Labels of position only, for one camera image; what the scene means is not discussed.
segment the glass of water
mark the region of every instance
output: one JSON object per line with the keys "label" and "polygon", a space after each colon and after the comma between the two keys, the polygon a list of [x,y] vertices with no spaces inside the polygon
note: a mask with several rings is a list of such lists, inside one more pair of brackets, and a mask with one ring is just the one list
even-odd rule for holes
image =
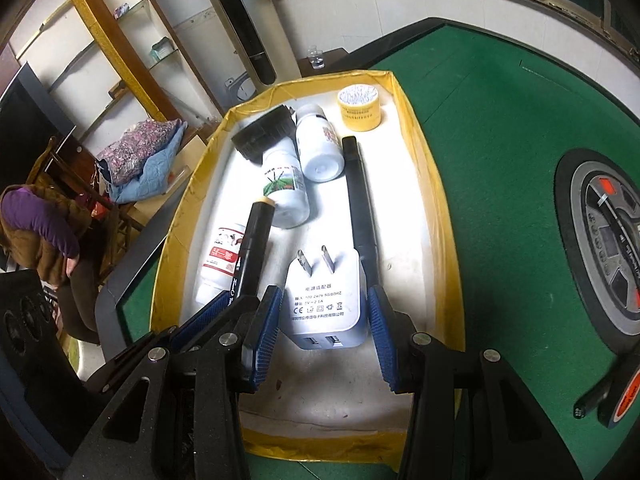
{"label": "glass of water", "polygon": [[324,53],[317,46],[311,45],[309,47],[307,57],[315,70],[324,68]]}

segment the bottle with red label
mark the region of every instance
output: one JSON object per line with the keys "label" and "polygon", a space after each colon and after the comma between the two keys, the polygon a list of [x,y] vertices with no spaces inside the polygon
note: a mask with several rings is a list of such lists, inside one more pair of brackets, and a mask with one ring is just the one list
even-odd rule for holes
{"label": "bottle with red label", "polygon": [[203,283],[198,289],[196,302],[209,303],[221,290],[229,290],[234,276],[238,251],[244,237],[244,226],[227,224],[215,230],[212,243],[200,268]]}

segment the white power adapter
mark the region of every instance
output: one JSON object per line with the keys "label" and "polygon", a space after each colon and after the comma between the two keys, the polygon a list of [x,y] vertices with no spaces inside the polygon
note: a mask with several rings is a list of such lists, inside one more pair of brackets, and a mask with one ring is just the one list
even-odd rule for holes
{"label": "white power adapter", "polygon": [[367,286],[358,251],[302,251],[287,273],[280,330],[303,350],[351,348],[367,338]]}

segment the brown table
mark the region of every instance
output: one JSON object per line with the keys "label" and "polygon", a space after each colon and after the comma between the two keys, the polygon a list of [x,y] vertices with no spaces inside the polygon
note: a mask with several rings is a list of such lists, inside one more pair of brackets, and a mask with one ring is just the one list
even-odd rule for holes
{"label": "brown table", "polygon": [[311,66],[311,62],[307,57],[303,57],[298,60],[298,67],[300,69],[300,75],[302,77],[309,77],[311,75],[321,75],[321,74],[329,74],[331,73],[331,65],[335,61],[338,61],[340,58],[346,56],[348,52],[343,48],[334,48],[333,50],[327,50],[324,53],[324,66],[315,70]]}

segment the brown vest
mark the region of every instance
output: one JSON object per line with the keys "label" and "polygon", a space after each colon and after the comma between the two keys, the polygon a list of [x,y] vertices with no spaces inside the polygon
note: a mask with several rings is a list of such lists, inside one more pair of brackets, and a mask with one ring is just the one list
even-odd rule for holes
{"label": "brown vest", "polygon": [[[35,196],[54,204],[78,239],[89,228],[91,213],[53,189],[39,186],[9,186],[0,196],[0,203],[5,193],[21,187],[28,188]],[[13,229],[2,217],[1,210],[0,245],[8,250],[16,263],[37,270],[44,282],[61,285],[66,280],[66,261],[62,253],[35,231]]]}

